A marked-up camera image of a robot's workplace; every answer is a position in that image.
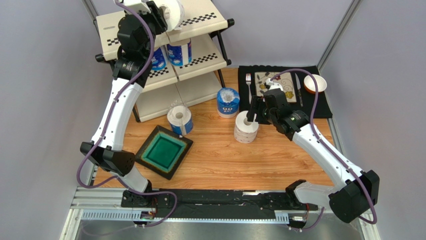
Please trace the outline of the white floral paper roll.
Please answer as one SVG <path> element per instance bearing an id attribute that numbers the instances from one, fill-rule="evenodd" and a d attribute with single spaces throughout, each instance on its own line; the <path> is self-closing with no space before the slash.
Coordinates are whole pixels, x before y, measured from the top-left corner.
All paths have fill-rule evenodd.
<path id="1" fill-rule="evenodd" d="M 167 23 L 166 32 L 171 32 L 182 24 L 185 9 L 180 0 L 155 0 L 154 2 L 160 9 L 165 8 L 169 11 L 168 17 L 165 18 Z"/>

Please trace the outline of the white red-floral paper roll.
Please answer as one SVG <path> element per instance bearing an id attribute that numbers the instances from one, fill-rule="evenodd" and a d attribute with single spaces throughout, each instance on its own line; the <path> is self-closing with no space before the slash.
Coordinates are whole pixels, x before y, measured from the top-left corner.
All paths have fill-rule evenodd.
<path id="1" fill-rule="evenodd" d="M 243 144 L 252 143 L 257 136 L 259 123 L 250 122 L 247 118 L 248 111 L 241 111 L 235 119 L 234 138 Z"/>

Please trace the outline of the dark blue roll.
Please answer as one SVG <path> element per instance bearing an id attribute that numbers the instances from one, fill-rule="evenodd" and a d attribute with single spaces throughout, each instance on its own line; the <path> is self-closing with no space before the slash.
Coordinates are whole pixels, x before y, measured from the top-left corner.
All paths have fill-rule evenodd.
<path id="1" fill-rule="evenodd" d="M 167 54 L 163 46 L 155 48 L 151 62 L 153 71 L 161 71 L 167 66 Z"/>
<path id="2" fill-rule="evenodd" d="M 193 60 L 191 38 L 169 43 L 166 45 L 166 50 L 168 59 L 173 66 L 183 67 Z"/>

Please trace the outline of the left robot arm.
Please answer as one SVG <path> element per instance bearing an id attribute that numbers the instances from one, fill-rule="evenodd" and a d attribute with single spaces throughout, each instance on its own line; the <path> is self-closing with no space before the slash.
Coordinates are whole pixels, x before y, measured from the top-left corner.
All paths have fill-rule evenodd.
<path id="1" fill-rule="evenodd" d="M 95 134 L 80 145 L 84 158 L 76 180 L 81 187 L 91 188 L 81 180 L 82 168 L 90 161 L 112 175 L 108 181 L 117 179 L 134 195 L 150 199 L 154 195 L 152 183 L 135 166 L 135 154 L 123 150 L 124 135 L 152 70 L 156 36 L 166 32 L 168 25 L 164 12 L 153 0 L 116 0 L 115 4 L 124 10 L 124 17 L 118 22 L 121 46 L 114 63 L 112 89 Z"/>

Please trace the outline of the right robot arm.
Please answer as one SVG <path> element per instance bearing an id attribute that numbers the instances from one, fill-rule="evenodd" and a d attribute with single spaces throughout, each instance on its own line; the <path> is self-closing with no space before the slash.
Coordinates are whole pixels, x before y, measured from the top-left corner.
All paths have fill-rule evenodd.
<path id="1" fill-rule="evenodd" d="M 364 171 L 323 136 L 302 110 L 292 110 L 285 93 L 270 89 L 263 96 L 252 96 L 247 112 L 249 122 L 266 120 L 277 132 L 300 146 L 323 169 L 333 186 L 298 180 L 285 191 L 292 205 L 313 204 L 332 210 L 344 223 L 361 218 L 378 201 L 380 178 L 373 170 Z"/>

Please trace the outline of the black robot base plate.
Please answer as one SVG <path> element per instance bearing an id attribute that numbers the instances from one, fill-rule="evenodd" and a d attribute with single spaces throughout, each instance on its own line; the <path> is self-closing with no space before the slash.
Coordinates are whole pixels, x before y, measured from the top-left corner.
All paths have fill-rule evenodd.
<path id="1" fill-rule="evenodd" d="M 157 210 L 157 217 L 219 220 L 272 220 L 277 211 L 304 216 L 318 210 L 314 204 L 296 202 L 284 191 L 251 190 L 160 189 L 149 196 L 125 190 L 120 205 Z"/>

